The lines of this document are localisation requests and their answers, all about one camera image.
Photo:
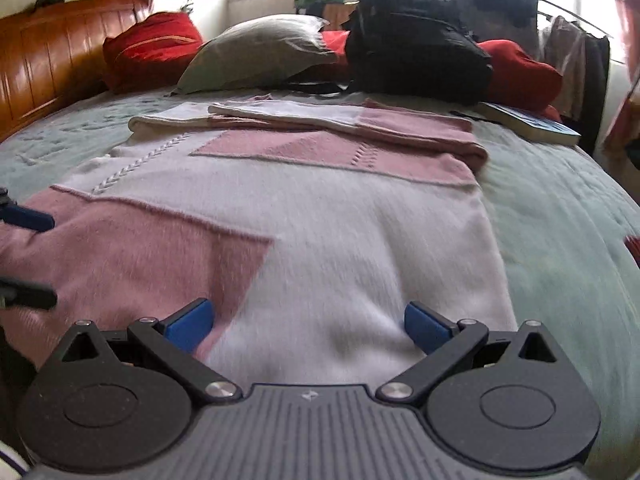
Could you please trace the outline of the pink and white sweater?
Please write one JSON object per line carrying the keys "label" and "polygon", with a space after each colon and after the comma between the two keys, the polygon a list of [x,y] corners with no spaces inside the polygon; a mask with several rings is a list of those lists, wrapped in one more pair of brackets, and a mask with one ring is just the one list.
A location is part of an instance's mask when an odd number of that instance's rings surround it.
{"label": "pink and white sweater", "polygon": [[385,382],[420,358],[401,326],[413,300],[515,327],[467,119],[262,96],[129,128],[27,201],[51,231],[2,226],[2,272],[58,295],[1,315],[34,364],[81,318],[121,330],[198,298],[215,321],[196,355],[241,385]]}

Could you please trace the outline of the clothes rack with garments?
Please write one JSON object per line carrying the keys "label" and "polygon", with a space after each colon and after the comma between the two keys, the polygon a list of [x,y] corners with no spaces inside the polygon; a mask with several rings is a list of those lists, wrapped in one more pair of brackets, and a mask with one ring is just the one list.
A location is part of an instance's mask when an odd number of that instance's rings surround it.
{"label": "clothes rack with garments", "polygon": [[585,16],[582,0],[452,1],[475,40],[511,40],[561,74],[552,105],[580,134],[579,146],[593,154],[611,70],[612,36],[602,18]]}

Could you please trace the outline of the wooden headboard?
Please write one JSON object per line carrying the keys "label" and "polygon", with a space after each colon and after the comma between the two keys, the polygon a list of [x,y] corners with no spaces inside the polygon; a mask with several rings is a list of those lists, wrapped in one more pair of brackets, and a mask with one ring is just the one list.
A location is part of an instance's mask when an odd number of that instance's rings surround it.
{"label": "wooden headboard", "polygon": [[1,20],[1,139],[104,90],[103,43],[149,14],[144,0],[76,0]]}

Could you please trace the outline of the green plaid bed blanket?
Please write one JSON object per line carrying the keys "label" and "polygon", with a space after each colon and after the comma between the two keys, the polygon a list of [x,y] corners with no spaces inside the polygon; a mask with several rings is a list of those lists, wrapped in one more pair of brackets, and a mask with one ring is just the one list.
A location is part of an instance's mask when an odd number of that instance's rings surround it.
{"label": "green plaid bed blanket", "polygon": [[[574,148],[489,122],[474,132],[488,151],[477,194],[513,310],[464,297],[445,313],[493,328],[544,322],[602,412],[588,470],[626,478],[639,467],[639,270],[624,244],[638,205]],[[470,287],[457,249],[436,255],[462,224],[435,185],[225,158],[210,180],[222,220],[277,231],[239,318],[205,355],[242,385],[378,382],[418,358],[400,330],[405,302],[434,304],[443,278]]]}

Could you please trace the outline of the red quilt left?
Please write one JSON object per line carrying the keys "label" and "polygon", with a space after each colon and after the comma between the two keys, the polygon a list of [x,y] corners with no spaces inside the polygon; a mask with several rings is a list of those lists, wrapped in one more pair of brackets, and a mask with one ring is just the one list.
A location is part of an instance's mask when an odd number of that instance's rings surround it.
{"label": "red quilt left", "polygon": [[104,81],[116,94],[174,86],[202,44],[188,14],[154,13],[104,40]]}

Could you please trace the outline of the red quilt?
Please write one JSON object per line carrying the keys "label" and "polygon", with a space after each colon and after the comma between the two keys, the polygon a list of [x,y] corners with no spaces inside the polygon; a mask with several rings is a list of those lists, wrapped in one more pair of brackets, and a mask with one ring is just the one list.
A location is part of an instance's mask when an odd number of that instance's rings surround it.
{"label": "red quilt", "polygon": [[154,13],[104,40],[104,81],[116,94],[174,86],[202,44],[188,14]]}
{"label": "red quilt", "polygon": [[[322,32],[322,40],[336,54],[337,61],[316,65],[311,73],[319,79],[345,82],[349,69],[345,53],[349,32]],[[559,96],[563,76],[551,65],[535,61],[518,44],[506,39],[486,40],[478,44],[491,57],[494,70],[486,99],[489,102],[527,110],[542,117],[561,121],[552,102]]]}

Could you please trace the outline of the blue white book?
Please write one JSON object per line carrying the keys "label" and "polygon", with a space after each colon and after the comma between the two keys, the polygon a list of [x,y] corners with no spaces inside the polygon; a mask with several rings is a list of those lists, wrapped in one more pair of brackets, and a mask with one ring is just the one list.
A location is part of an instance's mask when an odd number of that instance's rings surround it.
{"label": "blue white book", "polygon": [[575,146],[580,140],[580,134],[566,125],[525,110],[486,102],[478,103],[475,110],[530,142]]}

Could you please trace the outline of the red plaid curtain right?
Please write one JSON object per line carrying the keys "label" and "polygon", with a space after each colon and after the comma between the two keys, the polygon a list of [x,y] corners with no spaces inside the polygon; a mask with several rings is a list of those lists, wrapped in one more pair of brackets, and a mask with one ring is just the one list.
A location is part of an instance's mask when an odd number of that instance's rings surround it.
{"label": "red plaid curtain right", "polygon": [[620,41],[630,89],[608,128],[603,148],[608,156],[628,156],[628,146],[639,144],[639,0],[614,0],[620,18]]}

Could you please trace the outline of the grey green pillow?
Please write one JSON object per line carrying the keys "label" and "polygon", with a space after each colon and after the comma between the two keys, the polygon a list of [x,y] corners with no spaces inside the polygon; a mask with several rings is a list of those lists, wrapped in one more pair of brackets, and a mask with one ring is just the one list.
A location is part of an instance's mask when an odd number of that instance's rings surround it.
{"label": "grey green pillow", "polygon": [[313,15],[276,14],[236,24],[203,44],[181,75],[176,91],[250,89],[280,84],[316,65],[337,61]]}

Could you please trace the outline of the red quilt right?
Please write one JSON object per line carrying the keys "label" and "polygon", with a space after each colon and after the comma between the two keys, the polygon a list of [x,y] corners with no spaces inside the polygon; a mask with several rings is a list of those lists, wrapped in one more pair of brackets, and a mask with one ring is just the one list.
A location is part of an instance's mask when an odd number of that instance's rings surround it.
{"label": "red quilt right", "polygon": [[[319,79],[345,82],[349,69],[345,53],[349,32],[322,32],[322,40],[336,54],[337,61],[316,65],[311,73]],[[551,65],[535,61],[518,44],[506,39],[486,40],[478,44],[491,57],[494,70],[486,99],[489,102],[527,110],[542,117],[561,121],[552,102],[559,96],[563,76]]]}

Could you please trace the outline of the green topped box pile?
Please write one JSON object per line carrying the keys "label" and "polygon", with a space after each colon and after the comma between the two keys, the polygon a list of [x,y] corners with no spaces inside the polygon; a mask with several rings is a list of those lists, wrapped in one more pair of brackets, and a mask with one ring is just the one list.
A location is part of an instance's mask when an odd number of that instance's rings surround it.
{"label": "green topped box pile", "polygon": [[347,30],[357,3],[348,0],[294,0],[296,14],[313,15],[328,22],[325,30]]}

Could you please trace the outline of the black backpack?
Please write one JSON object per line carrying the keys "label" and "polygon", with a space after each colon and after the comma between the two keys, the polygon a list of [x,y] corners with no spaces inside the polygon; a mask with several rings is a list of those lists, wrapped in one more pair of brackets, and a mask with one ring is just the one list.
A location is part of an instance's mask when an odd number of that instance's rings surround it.
{"label": "black backpack", "polygon": [[361,91],[473,105],[486,99],[490,55],[448,0],[358,0],[344,52],[285,85],[308,93]]}

